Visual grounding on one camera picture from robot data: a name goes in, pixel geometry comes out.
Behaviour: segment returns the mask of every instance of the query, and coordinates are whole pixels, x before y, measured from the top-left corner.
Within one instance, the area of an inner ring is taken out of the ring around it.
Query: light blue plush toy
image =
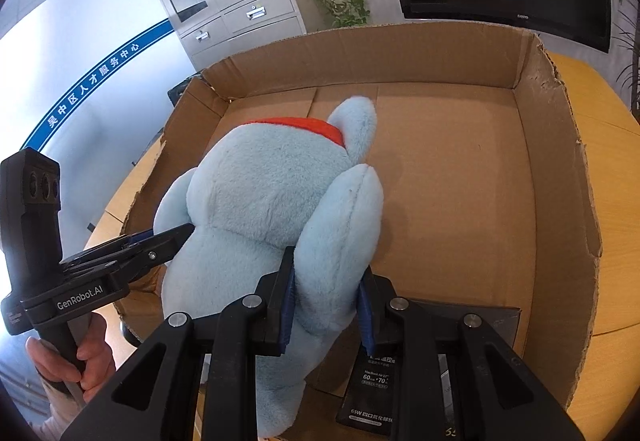
[[[241,125],[162,199],[154,231],[195,230],[168,266],[165,316],[219,313],[294,252],[296,310],[279,358],[256,360],[258,436],[294,421],[305,376],[355,314],[358,283],[380,234],[382,186],[360,164],[376,129],[369,99],[353,97],[328,122],[280,118]]]

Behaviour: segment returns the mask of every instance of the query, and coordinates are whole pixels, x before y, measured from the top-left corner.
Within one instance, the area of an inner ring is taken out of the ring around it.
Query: plush toy arm
[[[165,193],[154,219],[154,233],[162,233],[191,222],[187,211],[187,190],[195,171],[194,168],[187,170]]]
[[[341,331],[380,236],[382,186],[372,167],[340,174],[306,223],[294,252],[296,318],[312,334]]]

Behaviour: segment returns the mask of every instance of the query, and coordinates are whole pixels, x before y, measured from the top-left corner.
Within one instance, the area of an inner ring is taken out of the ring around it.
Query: cardboard box flap
[[[322,31],[226,58],[202,74],[230,100],[333,84],[433,82],[513,88],[532,33],[478,22]]]
[[[124,233],[153,226],[162,197],[177,177],[200,163],[202,150],[227,107],[228,103],[202,80],[194,78],[189,83],[164,126],[162,151],[129,210]]]
[[[524,360],[569,405],[597,304],[600,232],[566,88],[542,43],[515,89],[536,198],[536,281]]]
[[[158,158],[164,148],[164,142],[158,138],[148,148],[145,154],[140,158],[138,163],[133,167],[127,178],[123,181],[120,188],[107,204],[106,211],[121,222],[124,222],[129,214],[129,209],[136,199],[136,196],[142,190],[142,186],[146,183],[149,175],[156,167]]]

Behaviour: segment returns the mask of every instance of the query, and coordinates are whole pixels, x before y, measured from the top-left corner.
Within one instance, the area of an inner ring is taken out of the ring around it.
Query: finger
[[[84,394],[83,394],[84,400],[86,402],[91,401],[92,398],[100,391],[101,388],[104,387],[104,384],[107,383],[107,381],[109,381],[110,377],[113,376],[115,373],[116,373],[116,364],[112,361],[110,363],[110,365],[109,365],[109,368],[107,369],[104,381],[102,381],[101,383],[99,383],[95,387],[92,387],[88,391],[84,391]]]
[[[59,354],[45,347],[36,338],[28,338],[27,354],[37,370],[50,381],[80,381],[80,372]]]
[[[80,380],[80,386],[88,391],[105,379],[105,374],[113,362],[111,347],[104,344],[104,350],[96,357],[86,361],[86,368]]]
[[[91,313],[89,328],[78,347],[78,360],[88,360],[98,356],[104,348],[104,336],[107,332],[107,321],[98,313]]]

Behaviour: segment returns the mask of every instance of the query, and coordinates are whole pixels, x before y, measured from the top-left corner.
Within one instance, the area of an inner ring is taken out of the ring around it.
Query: blue gripper pad
[[[280,310],[280,335],[278,336],[278,345],[280,352],[284,353],[285,348],[289,345],[291,339],[291,327],[293,325],[293,312],[296,309],[296,278],[294,269],[289,272],[289,282],[287,290],[282,299],[282,309]]]
[[[373,356],[376,349],[376,341],[373,338],[373,317],[371,313],[371,303],[364,288],[364,283],[358,286],[358,302],[356,305],[358,313],[358,327],[360,328],[360,338],[362,345],[367,349],[367,354]]]
[[[131,235],[131,237],[129,237],[129,246],[131,246],[131,244],[136,244],[136,243],[140,243],[141,241],[145,241],[146,239],[149,239],[152,236],[154,236],[154,230],[140,231],[140,233],[136,233],[135,235]]]

